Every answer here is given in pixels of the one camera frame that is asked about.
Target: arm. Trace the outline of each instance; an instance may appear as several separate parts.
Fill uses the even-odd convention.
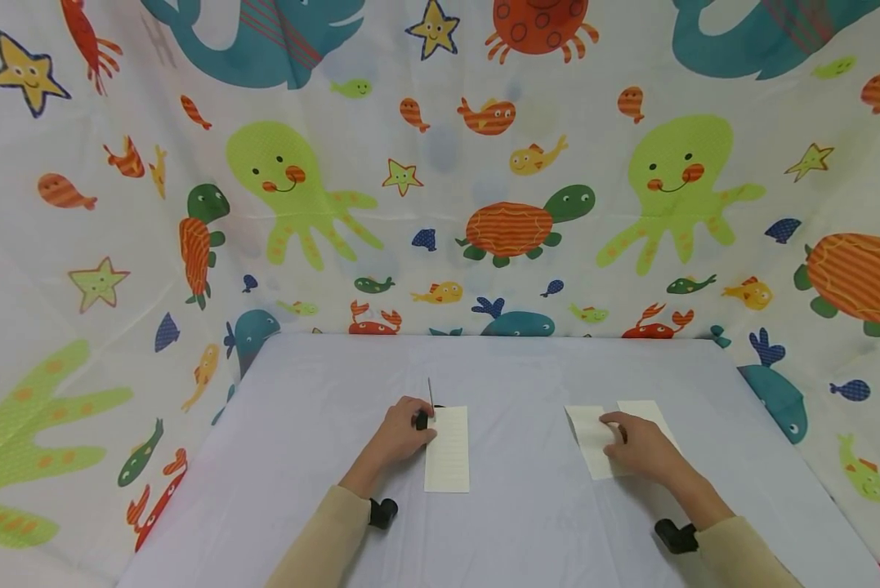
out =
[[[726,505],[717,490],[675,449],[652,421],[623,412],[600,417],[618,423],[622,442],[607,445],[608,457],[662,484],[698,532],[701,559],[729,588],[801,588],[760,534]]]
[[[342,481],[328,494],[306,523],[266,583],[266,588],[337,588],[358,552],[371,515],[368,501],[383,471],[411,457],[433,440],[433,429],[417,431],[411,419],[417,411],[433,416],[430,404],[404,396],[388,409],[377,433],[361,451]]]

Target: beige sleeve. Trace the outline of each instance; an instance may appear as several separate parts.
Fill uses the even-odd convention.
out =
[[[266,588],[338,588],[364,538],[371,502],[333,485]]]
[[[802,588],[743,516],[695,534],[701,559],[725,588]]]

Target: green fish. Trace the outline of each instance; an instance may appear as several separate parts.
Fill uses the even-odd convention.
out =
[[[594,309],[587,307],[586,309],[578,309],[576,304],[570,305],[570,312],[574,312],[574,316],[585,323],[602,323],[606,321],[606,317],[610,315],[610,311],[603,309]]]
[[[850,72],[855,67],[856,62],[857,57],[855,56],[842,57],[840,60],[832,61],[828,65],[820,65],[813,69],[812,75],[816,76],[819,80],[834,80],[838,76]]]
[[[299,301],[293,302],[292,304],[286,304],[283,300],[277,300],[276,305],[280,309],[286,309],[292,312],[292,314],[298,314],[299,316],[314,316],[318,314],[319,308],[315,304],[311,303],[301,303]]]
[[[155,451],[155,446],[159,445],[159,440],[165,434],[165,425],[161,419],[155,419],[155,432],[151,434],[148,441],[132,450],[132,455],[126,460],[123,469],[119,471],[117,483],[120,488],[127,487],[132,480],[140,477],[142,470],[149,464],[151,453]]]
[[[668,288],[665,288],[665,291],[668,293],[692,293],[697,292],[701,288],[704,288],[708,284],[713,284],[717,281],[717,274],[711,274],[711,278],[708,278],[701,283],[697,283],[695,278],[692,276],[688,276],[687,278],[678,278],[673,283],[668,285]]]
[[[869,501],[880,502],[880,474],[878,465],[866,459],[855,458],[852,445],[855,444],[853,434],[840,434],[838,441],[842,446],[838,448],[838,460],[842,463],[842,469],[848,476],[857,493],[866,497]]]
[[[347,82],[345,82],[345,84],[342,84],[341,86],[339,86],[335,82],[332,82],[332,91],[338,92],[346,98],[357,100],[359,98],[365,98],[368,94],[371,93],[371,82],[362,78],[348,80]]]
[[[362,292],[365,293],[380,293],[386,292],[391,289],[391,286],[396,286],[397,284],[391,281],[391,277],[388,276],[384,284],[378,284],[375,280],[371,278],[358,278],[355,280],[355,288],[358,288]]]

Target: white paper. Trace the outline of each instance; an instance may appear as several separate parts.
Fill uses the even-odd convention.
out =
[[[654,422],[662,430],[665,437],[668,437],[668,440],[672,442],[675,449],[681,452],[681,448],[677,446],[675,441],[675,435],[668,428],[668,423],[665,422],[662,411],[654,400],[620,400],[617,404],[619,404],[619,410],[623,412]]]
[[[626,472],[603,453],[603,448],[615,441],[613,429],[600,422],[600,416],[605,412],[603,407],[564,407],[564,410],[570,418],[570,427],[574,430],[583,460],[587,462],[590,478],[602,480],[625,475]]]
[[[437,437],[427,445],[426,492],[469,492],[469,417],[466,407],[437,408],[429,420]]]

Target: green octopus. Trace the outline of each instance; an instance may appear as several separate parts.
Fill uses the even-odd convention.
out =
[[[322,271],[322,256],[311,229],[332,242],[343,258],[357,261],[354,250],[335,230],[335,219],[371,247],[384,247],[348,214],[349,208],[377,208],[377,200],[359,192],[324,189],[312,148],[289,126],[261,120],[241,127],[227,141],[227,162],[237,181],[276,212],[276,225],[266,244],[266,258],[271,264],[283,264],[287,243],[297,234],[306,260]]]
[[[698,223],[704,223],[721,245],[730,246],[735,234],[723,216],[726,206],[766,193],[766,188],[755,184],[714,192],[732,146],[730,124],[712,115],[675,118],[652,129],[629,163],[629,184],[642,204],[642,216],[596,254],[596,265],[611,265],[645,237],[648,240],[636,263],[636,273],[645,276],[667,230],[679,259],[687,264],[695,252]]]
[[[87,419],[115,408],[132,397],[128,388],[115,388],[54,398],[58,385],[85,364],[85,340],[70,343],[31,370],[0,403],[0,489],[14,483],[61,476],[96,465],[106,454],[102,447],[35,445],[44,429]],[[53,520],[0,504],[0,546],[19,550],[50,541],[60,526]]]

